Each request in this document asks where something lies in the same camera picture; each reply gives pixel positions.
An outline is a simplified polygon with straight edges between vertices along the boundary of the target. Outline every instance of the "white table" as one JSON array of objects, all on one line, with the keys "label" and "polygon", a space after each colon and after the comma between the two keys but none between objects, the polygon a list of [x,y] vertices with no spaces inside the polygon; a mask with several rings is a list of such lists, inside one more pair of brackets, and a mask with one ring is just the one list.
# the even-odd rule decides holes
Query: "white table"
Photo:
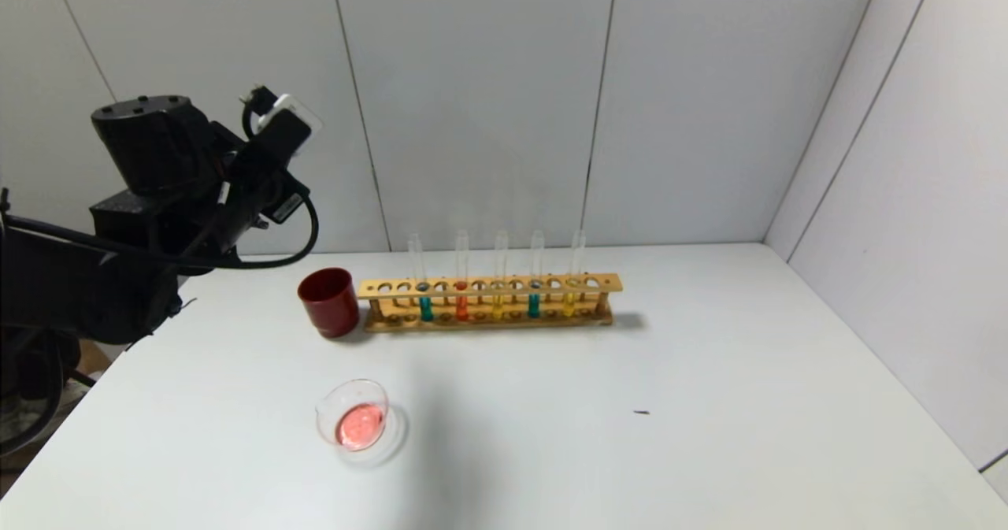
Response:
[{"label": "white table", "polygon": [[[428,254],[430,274],[452,260]],[[115,362],[0,503],[0,528],[1008,528],[1008,506],[767,247],[590,250],[626,286],[611,328],[344,343],[294,293],[328,265],[409,268],[333,254],[191,279],[197,301]],[[410,423],[371,471],[313,425],[318,398],[360,377]]]}]

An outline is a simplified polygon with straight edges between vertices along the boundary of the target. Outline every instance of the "wooden test tube rack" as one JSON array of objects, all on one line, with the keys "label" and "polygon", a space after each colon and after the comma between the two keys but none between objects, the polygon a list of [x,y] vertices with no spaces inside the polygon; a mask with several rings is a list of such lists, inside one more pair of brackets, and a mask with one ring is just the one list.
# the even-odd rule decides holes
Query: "wooden test tube rack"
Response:
[{"label": "wooden test tube rack", "polygon": [[[472,276],[464,290],[457,290],[458,279],[429,279],[428,289],[416,289],[414,279],[365,279],[357,297],[368,300],[371,311],[364,330],[444,332],[444,329],[512,329],[525,326],[611,325],[609,293],[622,292],[623,282],[616,274],[585,272],[577,279],[570,275],[546,275],[539,288],[532,289],[531,276],[509,276],[504,281],[489,276]],[[469,300],[469,318],[456,317],[458,296]],[[493,315],[493,297],[503,296],[504,312]],[[528,296],[539,294],[539,317],[529,317]],[[575,294],[573,315],[563,314],[563,295]],[[421,297],[430,297],[432,321],[420,318]]]}]

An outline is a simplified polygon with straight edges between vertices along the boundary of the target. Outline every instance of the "test tube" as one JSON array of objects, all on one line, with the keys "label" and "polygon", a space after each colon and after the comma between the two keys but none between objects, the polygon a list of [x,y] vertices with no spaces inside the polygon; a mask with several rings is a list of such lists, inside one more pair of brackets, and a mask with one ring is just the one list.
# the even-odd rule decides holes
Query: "test tube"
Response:
[{"label": "test tube", "polygon": [[[409,249],[409,261],[413,264],[413,279],[416,281],[416,289],[420,292],[426,292],[430,289],[430,285],[427,283],[427,271],[423,268],[423,246],[420,244],[418,233],[411,233],[407,248]],[[430,297],[420,298],[420,318],[423,321],[434,320],[434,312],[430,308]]]},{"label": "test tube", "polygon": [[[568,286],[579,286],[581,285],[581,272],[584,271],[585,267],[585,231],[580,229],[574,233],[574,239],[571,240],[571,272],[568,275],[566,285]],[[563,308],[562,312],[565,317],[571,317],[574,314],[575,307],[574,301],[577,299],[578,294],[570,292],[563,294]]]},{"label": "test tube", "polygon": [[[455,289],[465,290],[469,286],[469,233],[455,233]],[[459,321],[469,318],[469,297],[459,294],[455,297],[455,315]]]},{"label": "test tube", "polygon": [[507,276],[507,232],[497,232],[497,239],[494,239],[494,283],[491,289],[494,292],[494,304],[491,313],[494,319],[504,317],[504,296],[501,290],[504,289],[504,279]]},{"label": "test tube", "polygon": [[[530,247],[531,272],[529,272],[532,276],[532,279],[529,281],[529,287],[533,290],[542,288],[542,252],[545,247],[546,237],[542,235],[541,231],[533,232],[532,245]],[[528,315],[529,317],[539,316],[539,294],[528,294]]]}]

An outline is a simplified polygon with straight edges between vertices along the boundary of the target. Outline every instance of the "wall panel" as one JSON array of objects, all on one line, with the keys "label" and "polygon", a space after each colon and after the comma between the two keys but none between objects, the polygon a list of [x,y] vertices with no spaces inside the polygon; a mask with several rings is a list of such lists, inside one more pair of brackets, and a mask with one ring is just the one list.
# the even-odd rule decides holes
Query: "wall panel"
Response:
[{"label": "wall panel", "polygon": [[815,134],[766,236],[766,243],[784,260],[793,253],[854,142],[919,3],[872,0],[868,7]]},{"label": "wall panel", "polygon": [[112,102],[64,0],[0,0],[0,182],[13,214],[91,232],[123,189],[91,128]]},{"label": "wall panel", "polygon": [[340,0],[392,246],[569,244],[611,0]]},{"label": "wall panel", "polygon": [[616,0],[589,240],[763,240],[867,2]]}]

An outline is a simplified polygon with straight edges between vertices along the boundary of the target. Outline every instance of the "black cable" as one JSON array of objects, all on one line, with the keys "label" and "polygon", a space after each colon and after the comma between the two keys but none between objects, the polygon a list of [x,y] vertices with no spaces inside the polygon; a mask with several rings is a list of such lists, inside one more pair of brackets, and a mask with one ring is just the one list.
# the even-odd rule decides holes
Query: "black cable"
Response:
[{"label": "black cable", "polygon": [[71,369],[69,366],[67,366],[65,370],[67,371],[67,376],[69,376],[71,379],[76,380],[82,385],[88,388],[95,386],[95,379],[92,379],[90,376],[85,375],[85,373],[82,373],[77,369]]},{"label": "black cable", "polygon": [[53,236],[55,239],[69,240],[69,242],[83,244],[83,246],[99,251],[109,251],[109,253],[121,254],[124,257],[147,258],[147,260],[158,261],[158,263],[163,264],[209,269],[269,269],[292,265],[296,261],[301,260],[301,258],[306,257],[316,246],[319,240],[319,214],[308,196],[304,197],[304,208],[308,211],[308,218],[311,221],[311,233],[308,237],[308,242],[296,254],[291,254],[287,258],[276,258],[274,261],[216,261],[213,258],[192,258],[179,257],[175,256],[175,254],[151,253],[151,251],[130,247],[129,244],[116,243],[114,240],[101,239],[101,237],[72,231],[72,229],[65,229],[61,226],[46,224],[46,222],[17,218],[14,215],[7,215],[5,224],[10,229],[21,229],[21,231],[38,233],[38,235]]},{"label": "black cable", "polygon": [[49,348],[46,357],[49,359],[47,380],[49,388],[45,398],[45,409],[42,414],[28,428],[18,433],[10,439],[0,441],[0,456],[7,455],[31,443],[38,434],[42,433],[45,426],[49,425],[56,411],[59,410],[59,397],[62,394],[62,366],[59,359],[59,347],[54,341],[48,341]]},{"label": "black cable", "polygon": [[249,97],[242,107],[242,132],[245,132],[245,138],[249,140],[255,136],[252,134],[252,97]]}]

